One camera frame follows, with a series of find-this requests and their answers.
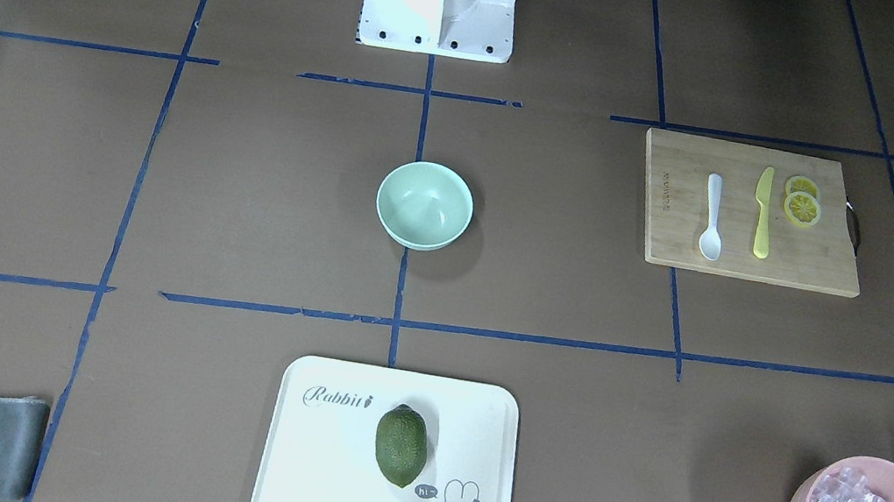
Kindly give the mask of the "lemon slice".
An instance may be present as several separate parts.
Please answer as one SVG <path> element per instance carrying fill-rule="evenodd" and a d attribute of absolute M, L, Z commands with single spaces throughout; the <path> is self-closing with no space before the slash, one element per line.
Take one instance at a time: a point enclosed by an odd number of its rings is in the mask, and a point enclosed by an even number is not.
<path fill-rule="evenodd" d="M 807 193 L 814 200 L 820 200 L 821 198 L 819 184 L 812 179 L 808 179 L 807 176 L 803 176 L 803 174 L 795 174 L 795 176 L 788 177 L 784 184 L 784 192 L 789 196 L 796 194 L 796 192 L 801 192 Z"/>
<path fill-rule="evenodd" d="M 801 190 L 785 194 L 783 211 L 789 222 L 805 229 L 817 225 L 822 217 L 818 198 Z"/>

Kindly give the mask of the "green lime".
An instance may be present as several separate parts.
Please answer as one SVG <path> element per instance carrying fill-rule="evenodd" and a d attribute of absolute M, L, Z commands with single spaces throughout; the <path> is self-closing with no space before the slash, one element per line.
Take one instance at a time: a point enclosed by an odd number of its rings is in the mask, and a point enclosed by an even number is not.
<path fill-rule="evenodd" d="M 406 403 L 378 420 L 373 454 L 389 484 L 408 487 L 425 469 L 429 453 L 425 424 L 423 417 Z"/>

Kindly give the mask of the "white plastic spoon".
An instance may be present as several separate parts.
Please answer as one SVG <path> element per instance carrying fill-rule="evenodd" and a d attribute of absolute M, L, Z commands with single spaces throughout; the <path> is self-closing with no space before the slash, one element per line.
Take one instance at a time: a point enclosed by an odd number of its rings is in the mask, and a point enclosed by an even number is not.
<path fill-rule="evenodd" d="M 717 262 L 721 256 L 722 243 L 720 238 L 719 220 L 721 210 L 721 197 L 723 192 L 723 179 L 718 172 L 709 173 L 707 193 L 707 226 L 699 236 L 699 252 L 707 261 Z"/>

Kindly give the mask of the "bamboo cutting board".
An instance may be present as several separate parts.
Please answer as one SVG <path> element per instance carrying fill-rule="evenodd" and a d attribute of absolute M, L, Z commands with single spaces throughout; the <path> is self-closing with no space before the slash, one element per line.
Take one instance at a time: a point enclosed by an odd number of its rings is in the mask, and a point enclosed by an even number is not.
<path fill-rule="evenodd" d="M 675 131 L 646 132 L 643 249 L 650 264 L 706 272 L 802 291 L 853 298 L 861 292 L 847 218 L 843 168 L 838 161 L 728 143 Z M 770 254 L 755 258 L 755 193 L 766 166 L 776 168 L 770 196 Z M 717 262 L 699 252 L 707 226 L 709 173 L 723 179 Z M 801 228 L 783 211 L 784 184 L 803 174 L 820 186 L 822 217 Z"/>

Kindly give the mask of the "light green bowl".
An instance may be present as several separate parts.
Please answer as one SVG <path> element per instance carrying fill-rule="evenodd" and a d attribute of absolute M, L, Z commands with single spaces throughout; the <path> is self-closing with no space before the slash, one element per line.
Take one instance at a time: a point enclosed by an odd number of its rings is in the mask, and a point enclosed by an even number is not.
<path fill-rule="evenodd" d="M 424 161 L 408 162 L 387 174 L 374 203 L 389 237 L 418 251 L 453 243 L 474 215 L 465 180 L 447 166 Z"/>

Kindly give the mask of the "yellow plastic knife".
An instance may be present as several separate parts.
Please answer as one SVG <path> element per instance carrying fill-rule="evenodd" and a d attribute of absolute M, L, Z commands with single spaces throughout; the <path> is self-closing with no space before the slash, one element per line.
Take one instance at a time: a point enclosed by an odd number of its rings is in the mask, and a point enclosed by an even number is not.
<path fill-rule="evenodd" d="M 762 175 L 759 176 L 756 186 L 755 198 L 758 203 L 758 212 L 752 241 L 752 252 L 755 258 L 766 259 L 770 254 L 771 242 L 768 224 L 770 219 L 770 196 L 775 174 L 776 168 L 774 166 L 766 166 Z"/>

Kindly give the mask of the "cream rabbit tray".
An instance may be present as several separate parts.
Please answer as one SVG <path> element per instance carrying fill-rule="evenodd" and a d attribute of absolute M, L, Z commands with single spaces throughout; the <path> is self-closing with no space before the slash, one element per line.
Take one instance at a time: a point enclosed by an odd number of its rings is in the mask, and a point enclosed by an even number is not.
<path fill-rule="evenodd" d="M 251 502 L 512 502 L 519 419 L 500 385 L 302 356 Z"/>

